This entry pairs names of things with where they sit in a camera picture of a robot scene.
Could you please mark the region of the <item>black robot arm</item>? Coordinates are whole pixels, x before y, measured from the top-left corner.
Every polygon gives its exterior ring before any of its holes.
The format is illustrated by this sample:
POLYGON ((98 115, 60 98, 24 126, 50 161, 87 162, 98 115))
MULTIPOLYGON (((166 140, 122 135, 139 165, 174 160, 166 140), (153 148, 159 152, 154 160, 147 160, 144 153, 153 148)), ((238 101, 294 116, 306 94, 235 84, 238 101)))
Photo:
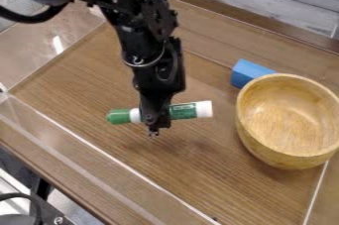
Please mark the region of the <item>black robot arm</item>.
MULTIPOLYGON (((0 17, 18 23, 43 23, 76 0, 34 0, 48 6, 36 15, 23 15, 0 6, 0 17)), ((178 12, 169 0, 79 0, 98 7, 116 31, 122 59, 132 70, 139 92, 140 121, 149 133, 171 127, 173 97, 186 90, 182 41, 174 36, 178 12)))

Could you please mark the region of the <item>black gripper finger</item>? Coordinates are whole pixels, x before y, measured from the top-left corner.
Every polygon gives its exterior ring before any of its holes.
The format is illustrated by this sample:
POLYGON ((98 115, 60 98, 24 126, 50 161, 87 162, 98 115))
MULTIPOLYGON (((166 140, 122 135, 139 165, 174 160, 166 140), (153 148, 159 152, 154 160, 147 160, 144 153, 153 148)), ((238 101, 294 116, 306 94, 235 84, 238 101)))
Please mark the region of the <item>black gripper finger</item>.
POLYGON ((140 96, 142 122, 147 126, 149 136, 158 136, 159 131, 171 127, 171 99, 162 96, 140 96))

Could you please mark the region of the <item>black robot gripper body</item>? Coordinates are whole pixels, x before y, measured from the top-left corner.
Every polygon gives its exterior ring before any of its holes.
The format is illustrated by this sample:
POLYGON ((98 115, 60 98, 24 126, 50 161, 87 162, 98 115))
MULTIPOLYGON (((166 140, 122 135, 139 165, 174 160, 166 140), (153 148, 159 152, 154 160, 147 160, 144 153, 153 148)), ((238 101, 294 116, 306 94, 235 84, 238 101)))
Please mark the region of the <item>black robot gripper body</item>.
POLYGON ((132 69, 132 85, 143 102, 170 102, 186 90, 186 68, 182 41, 166 42, 124 39, 122 58, 132 69))

